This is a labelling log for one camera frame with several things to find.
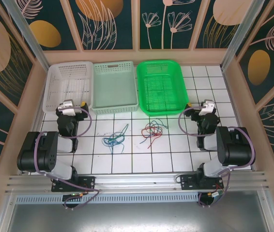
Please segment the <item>white plastic basket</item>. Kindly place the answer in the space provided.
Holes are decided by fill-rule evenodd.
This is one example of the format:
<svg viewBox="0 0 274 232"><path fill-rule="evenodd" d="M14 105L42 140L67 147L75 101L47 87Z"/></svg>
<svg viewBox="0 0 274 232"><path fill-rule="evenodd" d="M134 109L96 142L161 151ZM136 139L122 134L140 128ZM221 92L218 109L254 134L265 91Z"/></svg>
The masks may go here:
<svg viewBox="0 0 274 232"><path fill-rule="evenodd" d="M51 65L47 73L43 112L54 114L65 100L72 100L75 106L86 102L92 108L93 74L93 63L89 61Z"/></svg>

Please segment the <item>bright green plastic basket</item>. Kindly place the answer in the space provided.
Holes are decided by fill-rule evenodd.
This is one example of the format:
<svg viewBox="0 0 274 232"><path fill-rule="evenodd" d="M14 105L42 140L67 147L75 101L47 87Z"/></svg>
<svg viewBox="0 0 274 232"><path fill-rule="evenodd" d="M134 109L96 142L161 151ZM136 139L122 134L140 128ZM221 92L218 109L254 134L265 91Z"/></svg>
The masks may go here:
<svg viewBox="0 0 274 232"><path fill-rule="evenodd" d="M179 63L149 60L137 65L139 106L148 116L176 115L189 102Z"/></svg>

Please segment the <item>pale green plastic basket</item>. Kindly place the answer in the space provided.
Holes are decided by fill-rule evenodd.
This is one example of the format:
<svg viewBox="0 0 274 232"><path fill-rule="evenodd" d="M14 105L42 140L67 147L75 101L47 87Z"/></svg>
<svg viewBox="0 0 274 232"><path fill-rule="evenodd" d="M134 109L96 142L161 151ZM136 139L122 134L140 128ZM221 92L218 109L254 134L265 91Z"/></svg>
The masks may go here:
<svg viewBox="0 0 274 232"><path fill-rule="evenodd" d="M94 64L93 104L96 115L134 112L138 108L132 61Z"/></svg>

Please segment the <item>grey metal sheet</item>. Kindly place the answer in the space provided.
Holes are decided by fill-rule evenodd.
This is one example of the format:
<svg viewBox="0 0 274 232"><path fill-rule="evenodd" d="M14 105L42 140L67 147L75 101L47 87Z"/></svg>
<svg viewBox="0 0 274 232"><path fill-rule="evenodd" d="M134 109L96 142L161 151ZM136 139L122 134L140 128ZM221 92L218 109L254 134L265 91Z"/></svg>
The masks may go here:
<svg viewBox="0 0 274 232"><path fill-rule="evenodd" d="M196 203L17 205L8 232L268 232L256 208L245 213Z"/></svg>

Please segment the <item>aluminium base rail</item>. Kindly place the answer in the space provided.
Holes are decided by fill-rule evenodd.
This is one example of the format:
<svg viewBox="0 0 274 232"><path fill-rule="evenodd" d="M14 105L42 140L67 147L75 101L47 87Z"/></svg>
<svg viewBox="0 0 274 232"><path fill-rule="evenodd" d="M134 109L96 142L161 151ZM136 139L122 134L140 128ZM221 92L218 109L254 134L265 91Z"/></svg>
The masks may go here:
<svg viewBox="0 0 274 232"><path fill-rule="evenodd" d="M101 193L170 193L180 192L176 173L166 174L98 174L95 188ZM4 188L8 194L51 193L51 180L42 175L10 176ZM229 190L264 190L270 187L264 172L235 171L231 173Z"/></svg>

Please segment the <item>aluminium frame post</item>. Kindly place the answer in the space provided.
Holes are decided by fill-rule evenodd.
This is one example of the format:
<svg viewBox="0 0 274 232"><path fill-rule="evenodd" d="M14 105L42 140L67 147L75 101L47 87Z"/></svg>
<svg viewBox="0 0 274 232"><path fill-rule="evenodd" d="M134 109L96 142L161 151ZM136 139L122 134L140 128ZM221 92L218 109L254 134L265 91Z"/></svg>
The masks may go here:
<svg viewBox="0 0 274 232"><path fill-rule="evenodd" d="M18 28L20 29L20 31L23 33L25 40L28 42L31 50L34 52L41 66L46 72L48 72L50 64L48 63L48 60L44 55L41 46L37 42L31 29L29 28L27 21L25 20L21 11L19 10L17 3L14 0L2 0L2 2L5 5L8 12L10 13L12 19L15 21Z"/></svg>
<svg viewBox="0 0 274 232"><path fill-rule="evenodd" d="M225 70L228 68L229 64L233 60L236 51L240 47L242 41L244 40L245 36L249 32L250 28L252 27L257 15L261 11L265 0L253 0L250 7L248 8L242 23L238 26L228 48L220 64L221 71L224 73Z"/></svg>

